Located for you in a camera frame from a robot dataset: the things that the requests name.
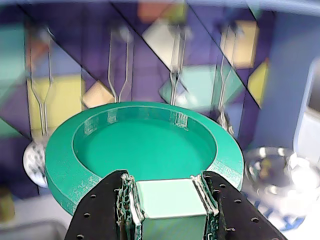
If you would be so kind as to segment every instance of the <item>green bowl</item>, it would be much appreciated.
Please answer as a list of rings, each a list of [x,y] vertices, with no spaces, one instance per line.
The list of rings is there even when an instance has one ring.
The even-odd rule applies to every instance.
[[[115,170],[128,170],[136,181],[183,179],[212,170],[240,188],[244,168],[237,142],[217,123],[155,102],[85,110],[58,127],[45,154],[49,188],[70,214]]]

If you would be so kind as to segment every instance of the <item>purple panel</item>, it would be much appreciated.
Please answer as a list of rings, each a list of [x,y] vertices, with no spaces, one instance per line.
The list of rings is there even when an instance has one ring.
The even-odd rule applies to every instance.
[[[81,3],[39,3],[26,4],[22,6],[23,10],[38,23],[59,25],[66,27],[68,20],[79,15],[82,10]]]
[[[134,28],[134,30],[142,35],[143,32],[151,25],[148,23],[142,23],[137,16],[138,3],[136,2],[115,2],[113,6],[117,11],[121,13],[123,18]]]
[[[154,68],[135,69],[131,90],[132,100],[164,103],[158,91],[168,79],[169,70],[160,64]]]
[[[9,5],[0,10],[0,25],[22,23],[24,13],[16,6]]]
[[[253,140],[259,111],[260,108],[258,107],[258,104],[254,101],[249,92],[246,91],[238,136],[238,142],[242,150],[244,150]]]
[[[82,65],[98,78],[108,69],[110,33],[104,24],[89,23],[83,34]]]
[[[134,35],[134,57],[133,57],[133,71],[145,70],[149,72],[150,69],[158,68],[158,66],[167,67],[162,63],[158,56],[151,50],[146,42],[136,34]]]
[[[212,36],[197,19],[193,11],[189,9],[187,16],[186,24],[191,29],[192,37],[186,40],[184,65],[216,64],[217,58],[215,56],[220,50]]]
[[[85,91],[92,87],[96,80],[84,69],[81,70],[81,78],[85,83]]]
[[[223,7],[192,4],[188,9],[187,21],[188,23],[201,22],[207,31],[211,33],[213,39],[218,43],[220,42],[220,36],[217,35],[216,23],[220,21],[223,16]]]
[[[259,36],[256,46],[256,54],[253,69],[249,74],[253,73],[254,70],[264,62],[268,57],[273,40],[275,21],[270,20],[269,22],[258,23]]]
[[[240,79],[242,80],[245,86],[248,85],[248,77],[249,77],[250,71],[251,71],[250,68],[242,68],[242,69],[236,70],[236,73],[238,74],[238,76],[240,77]]]
[[[38,195],[37,186],[23,168],[24,151],[30,142],[23,136],[0,137],[0,184],[9,187],[12,194],[21,199]]]
[[[16,85],[0,106],[0,117],[25,136],[31,135],[27,83]]]

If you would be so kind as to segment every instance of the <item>geometric pattern wallpaper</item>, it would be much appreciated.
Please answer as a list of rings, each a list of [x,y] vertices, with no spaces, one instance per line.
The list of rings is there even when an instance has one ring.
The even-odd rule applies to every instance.
[[[48,81],[48,50],[36,39],[29,37],[30,26],[47,26],[54,35],[50,50],[51,68],[59,92],[51,93],[57,95],[53,103],[48,102],[47,107],[50,104],[54,106],[49,111],[51,116],[48,116],[48,121],[55,128],[63,118],[74,114],[67,107],[64,108],[61,102],[61,98],[68,92],[64,91],[66,86],[77,89],[77,94],[67,97],[76,99],[72,104],[78,111],[84,109],[81,95],[96,81],[110,87],[110,31],[112,26],[119,24],[127,26],[133,36],[131,85],[123,101],[168,101],[168,92],[163,91],[163,88],[170,79],[168,56],[173,51],[169,47],[169,43],[172,43],[169,39],[170,29],[172,25],[182,23],[189,28],[190,36],[185,43],[182,68],[185,86],[181,86],[181,93],[189,88],[201,96],[202,91],[206,96],[203,98],[203,106],[209,107],[195,110],[216,120],[216,111],[208,101],[211,98],[216,105],[221,80],[219,74],[216,74],[216,78],[211,74],[219,73],[221,68],[222,26],[234,21],[250,21],[258,27],[252,65],[231,69],[230,63],[227,63],[221,69],[222,72],[231,69],[231,80],[226,86],[228,98],[225,100],[225,110],[235,130],[235,139],[245,149],[253,139],[261,107],[249,91],[248,81],[269,56],[275,22],[273,12],[261,11],[255,17],[249,8],[135,2],[4,6],[0,10],[0,38],[5,40],[0,41],[0,185],[8,186],[18,198],[35,196],[39,191],[23,170],[22,156],[32,141],[32,130],[39,127],[36,124],[37,106],[28,89],[27,78],[32,67],[32,76],[42,86],[40,88],[46,86],[43,81]],[[168,47],[161,50],[158,49],[159,43],[154,40],[157,37],[153,36],[159,31],[159,28],[153,29],[160,22],[166,24],[161,26],[166,28],[163,28],[166,33],[161,32],[160,36],[168,36],[164,39],[168,44],[163,44]],[[125,80],[126,48],[121,43],[114,44],[113,48],[112,74],[114,88],[119,95]],[[78,78],[69,80],[70,76]],[[208,84],[210,87],[202,86],[202,90],[198,89],[193,79],[198,81],[198,85]],[[59,108],[66,112],[61,117],[54,116],[54,111]]]

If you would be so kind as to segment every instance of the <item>mint green block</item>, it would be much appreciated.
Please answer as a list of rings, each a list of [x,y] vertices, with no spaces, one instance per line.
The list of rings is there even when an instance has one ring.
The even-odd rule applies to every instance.
[[[201,240],[206,209],[191,179],[138,181],[143,240]]]

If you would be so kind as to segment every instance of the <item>white surface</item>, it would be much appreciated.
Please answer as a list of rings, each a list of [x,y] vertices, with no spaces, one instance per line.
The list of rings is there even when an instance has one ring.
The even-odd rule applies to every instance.
[[[14,219],[0,224],[0,230],[41,221],[57,221],[68,229],[72,219],[52,195],[15,201],[14,210]]]
[[[293,150],[301,157],[317,163],[320,157],[320,114],[307,107],[315,74],[320,74],[320,58],[312,61],[306,82],[300,113],[293,137]]]
[[[302,115],[295,150],[313,163],[320,159],[320,117],[308,110]]]
[[[318,240],[319,222],[320,201],[312,207],[312,211],[298,229],[284,232],[283,235],[288,238],[288,240]]]

